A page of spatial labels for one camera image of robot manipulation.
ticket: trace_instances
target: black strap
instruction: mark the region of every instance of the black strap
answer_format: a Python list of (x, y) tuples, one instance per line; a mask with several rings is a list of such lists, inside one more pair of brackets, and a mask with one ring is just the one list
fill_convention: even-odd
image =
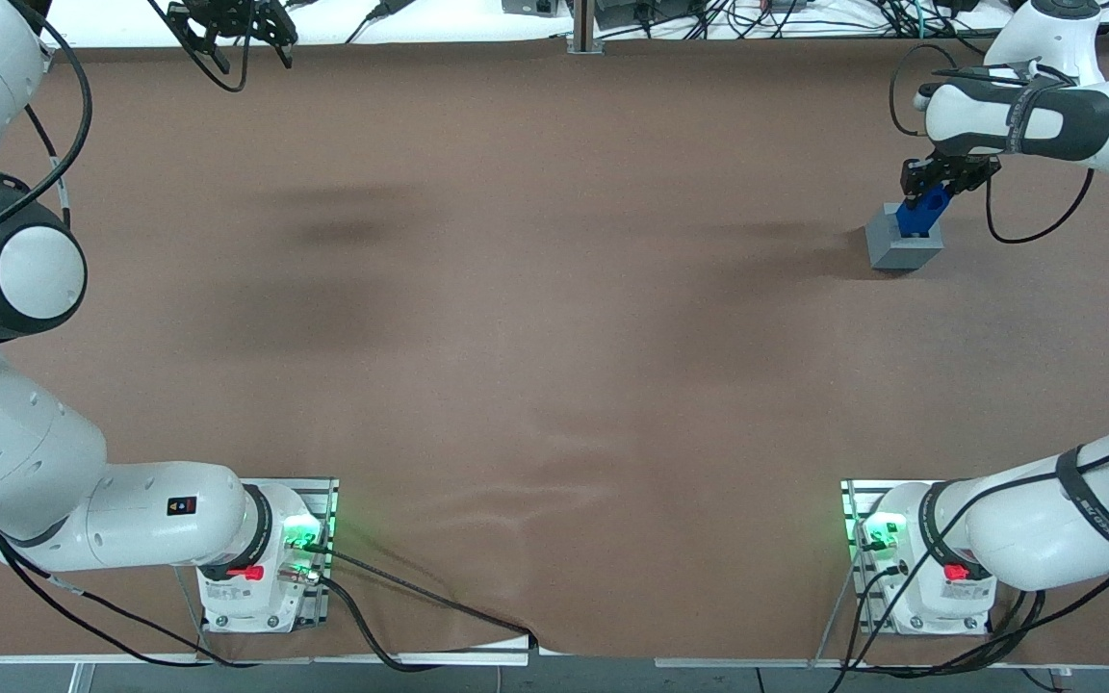
[(927, 544), (927, 552), (936, 559), (939, 565), (948, 565), (949, 563), (964, 565), (969, 571), (967, 575), (968, 580), (986, 580), (990, 578), (987, 569), (981, 567), (980, 562), (969, 560), (969, 558), (965, 558), (947, 547), (947, 543), (944, 543), (944, 536), (938, 530), (938, 524), (936, 523), (936, 501), (938, 497), (940, 497), (947, 487), (958, 481), (963, 481), (963, 479), (937, 481), (924, 493), (923, 500), (918, 505), (918, 528), (923, 532), (923, 543)]
[(228, 580), (233, 578), (230, 570), (255, 565), (264, 557), (267, 539), (273, 534), (273, 506), (268, 503), (264, 492), (252, 483), (243, 483), (243, 490), (246, 490), (246, 495), (255, 500), (255, 512), (258, 514), (258, 521), (255, 522), (255, 537), (252, 538), (246, 550), (231, 558), (228, 562), (220, 563), (220, 565), (200, 565), (200, 572), (208, 580)]
[[(1021, 78), (1029, 75), (1028, 70), (1022, 67), (1013, 65), (1013, 70)], [(1072, 84), (1064, 83), (1060, 78), (1035, 74), (1029, 79), (1028, 84), (1020, 88), (1020, 93), (1017, 93), (1017, 98), (1013, 100), (1013, 105), (1008, 109), (1008, 120), (1004, 123), (1008, 126), (1008, 137), (1004, 145), (1005, 154), (1021, 153), (1020, 143), (1025, 140), (1026, 130), (1029, 130), (1029, 119), (1030, 115), (1034, 115), (1034, 105), (1038, 102), (1038, 96), (1041, 96), (1044, 91), (1065, 86), (1072, 86)]]
[(1060, 486), (1072, 500), (1072, 505), (1086, 518), (1092, 528), (1098, 531), (1106, 541), (1109, 541), (1109, 510), (1101, 505), (1098, 496), (1086, 483), (1086, 478), (1081, 470), (1077, 468), (1077, 458), (1081, 455), (1081, 448), (1077, 447), (1065, 453), (1055, 461), (1055, 473), (1060, 479)]

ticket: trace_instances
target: warning sticker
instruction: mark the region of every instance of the warning sticker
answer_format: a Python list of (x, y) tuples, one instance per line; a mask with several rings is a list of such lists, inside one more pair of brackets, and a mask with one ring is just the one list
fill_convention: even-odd
[(990, 597), (990, 585), (976, 582), (946, 582), (940, 597), (946, 600), (986, 600)]

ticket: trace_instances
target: green led light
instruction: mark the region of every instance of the green led light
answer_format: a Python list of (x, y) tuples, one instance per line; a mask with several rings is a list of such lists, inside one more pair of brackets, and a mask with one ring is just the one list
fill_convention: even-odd
[(906, 529), (906, 517), (897, 513), (875, 513), (866, 519), (867, 536), (886, 548), (897, 547), (897, 536)]

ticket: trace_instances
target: gray box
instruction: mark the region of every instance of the gray box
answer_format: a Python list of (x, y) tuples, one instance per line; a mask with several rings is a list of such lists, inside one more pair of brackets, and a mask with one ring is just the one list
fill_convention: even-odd
[(562, 0), (502, 0), (502, 11), (507, 14), (531, 14), (536, 18), (553, 18)]
[(866, 224), (866, 251), (875, 271), (916, 271), (944, 249), (938, 223), (927, 237), (902, 237), (897, 228), (901, 203), (885, 202)]

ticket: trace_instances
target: label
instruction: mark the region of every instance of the label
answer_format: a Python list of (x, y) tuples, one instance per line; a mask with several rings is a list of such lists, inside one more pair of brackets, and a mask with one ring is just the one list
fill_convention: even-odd
[(251, 597), (251, 589), (234, 588), (233, 584), (207, 584), (207, 597), (218, 602), (234, 602)]
[(194, 496), (182, 496), (180, 499), (170, 499), (165, 503), (166, 516), (193, 516)]
[(990, 597), (990, 585), (978, 582), (946, 582), (940, 597), (946, 600), (986, 600)]

